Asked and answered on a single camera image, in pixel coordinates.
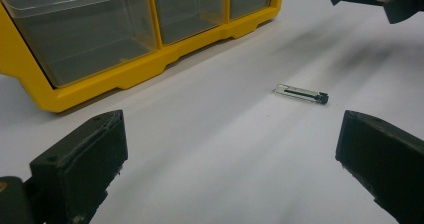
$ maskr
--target white tabletop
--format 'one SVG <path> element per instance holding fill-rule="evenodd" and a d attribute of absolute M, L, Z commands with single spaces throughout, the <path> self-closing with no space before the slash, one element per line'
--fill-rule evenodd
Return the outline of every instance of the white tabletop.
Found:
<path fill-rule="evenodd" d="M 388 24 L 381 7 L 284 0 L 237 40 L 62 114 L 0 76 L 0 176 L 87 119 L 123 109 L 129 160 L 92 223 L 397 223 L 334 158 L 345 110 L 424 138 L 424 15 Z M 273 94 L 327 92 L 325 106 Z"/>

